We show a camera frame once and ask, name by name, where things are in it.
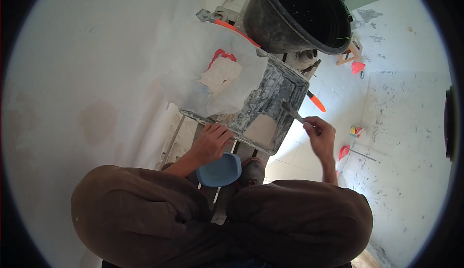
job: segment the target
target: orange tool handle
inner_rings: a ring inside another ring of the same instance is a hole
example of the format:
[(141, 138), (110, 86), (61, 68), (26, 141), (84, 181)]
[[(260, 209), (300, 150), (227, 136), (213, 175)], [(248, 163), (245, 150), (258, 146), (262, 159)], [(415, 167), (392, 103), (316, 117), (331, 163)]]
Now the orange tool handle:
[(216, 19), (214, 21), (215, 24), (219, 24), (219, 25), (222, 25), (223, 27), (227, 27), (228, 29), (232, 29), (233, 31), (236, 31), (238, 33), (240, 33), (241, 35), (243, 35), (244, 38), (246, 38), (247, 40), (249, 40), (253, 45), (261, 48), (261, 46), (257, 43), (254, 42), (254, 40), (252, 40), (251, 38), (247, 37), (246, 35), (244, 35), (243, 33), (241, 33), (240, 31), (237, 30), (237, 28), (235, 28), (233, 25), (230, 25), (228, 24), (227, 22), (225, 21), (222, 21), (220, 19)]
[(316, 96), (312, 96), (310, 98), (310, 100), (314, 103), (314, 105), (316, 105), (316, 107), (319, 108), (319, 110), (321, 110), (322, 113), (325, 113), (325, 107), (324, 105), (322, 105), (321, 101), (319, 101), (319, 99), (316, 97)]

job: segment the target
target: black plastic bucket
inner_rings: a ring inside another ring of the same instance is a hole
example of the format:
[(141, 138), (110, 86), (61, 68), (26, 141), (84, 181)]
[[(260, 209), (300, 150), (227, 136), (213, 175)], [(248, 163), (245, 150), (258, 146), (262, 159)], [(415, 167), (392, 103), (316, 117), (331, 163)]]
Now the black plastic bucket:
[(244, 28), (263, 50), (274, 54), (316, 49), (339, 55), (351, 38), (341, 0), (250, 0)]

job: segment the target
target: brown pants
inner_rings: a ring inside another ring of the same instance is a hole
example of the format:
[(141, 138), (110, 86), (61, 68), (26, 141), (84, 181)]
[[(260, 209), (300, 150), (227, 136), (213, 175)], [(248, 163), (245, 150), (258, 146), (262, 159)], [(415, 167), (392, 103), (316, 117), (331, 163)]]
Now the brown pants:
[(306, 180), (247, 187), (209, 222), (206, 198), (185, 178), (141, 168), (101, 166), (71, 199), (77, 235), (123, 268), (187, 268), (225, 258), (277, 267), (333, 268), (367, 246), (372, 212), (350, 189)]

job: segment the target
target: blue bowl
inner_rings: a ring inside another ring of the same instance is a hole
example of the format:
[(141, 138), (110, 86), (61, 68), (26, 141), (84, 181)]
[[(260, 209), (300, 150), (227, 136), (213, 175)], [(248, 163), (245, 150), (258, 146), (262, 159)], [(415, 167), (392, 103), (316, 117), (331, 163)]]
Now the blue bowl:
[(199, 167), (195, 172), (202, 185), (220, 187), (236, 181), (242, 174), (242, 165), (237, 155), (224, 152), (221, 158)]

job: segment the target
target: paint can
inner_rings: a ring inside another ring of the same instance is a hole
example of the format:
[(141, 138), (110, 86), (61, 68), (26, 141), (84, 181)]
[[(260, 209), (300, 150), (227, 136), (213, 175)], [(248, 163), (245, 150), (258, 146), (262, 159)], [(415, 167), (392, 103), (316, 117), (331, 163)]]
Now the paint can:
[(351, 126), (349, 134), (353, 137), (359, 138), (363, 129), (359, 126)]

